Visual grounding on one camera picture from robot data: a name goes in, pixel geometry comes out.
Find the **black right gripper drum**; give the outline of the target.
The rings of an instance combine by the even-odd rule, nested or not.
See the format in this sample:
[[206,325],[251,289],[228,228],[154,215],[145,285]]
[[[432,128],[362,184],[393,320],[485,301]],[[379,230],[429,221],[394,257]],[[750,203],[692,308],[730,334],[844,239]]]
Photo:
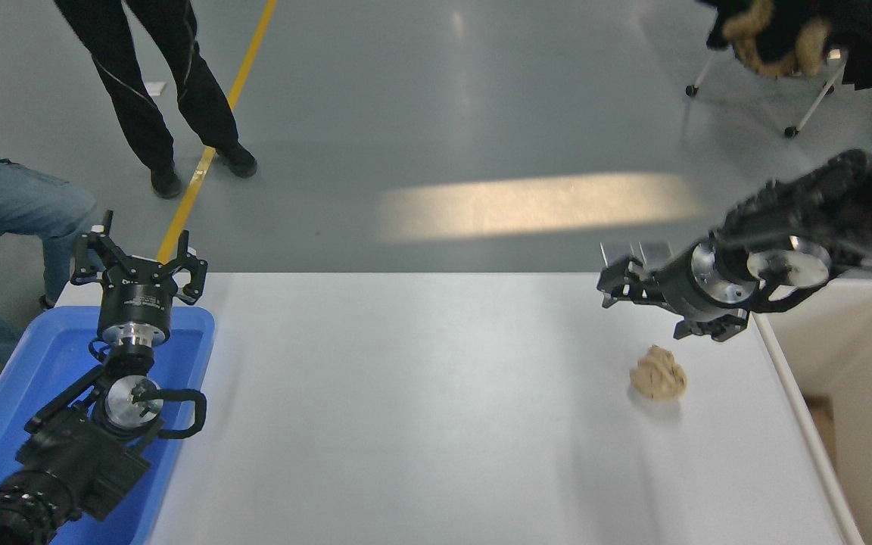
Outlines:
[[689,321],[707,322],[743,303],[743,286],[719,272],[716,250],[690,248],[652,272],[665,306]]

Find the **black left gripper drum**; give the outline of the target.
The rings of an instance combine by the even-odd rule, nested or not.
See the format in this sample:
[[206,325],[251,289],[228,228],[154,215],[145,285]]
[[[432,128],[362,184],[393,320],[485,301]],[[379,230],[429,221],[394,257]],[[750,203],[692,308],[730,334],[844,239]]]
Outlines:
[[125,266],[109,263],[101,282],[100,329],[126,323],[157,329],[172,325],[173,298],[179,287],[173,277],[160,272],[158,263],[148,260],[132,261]]

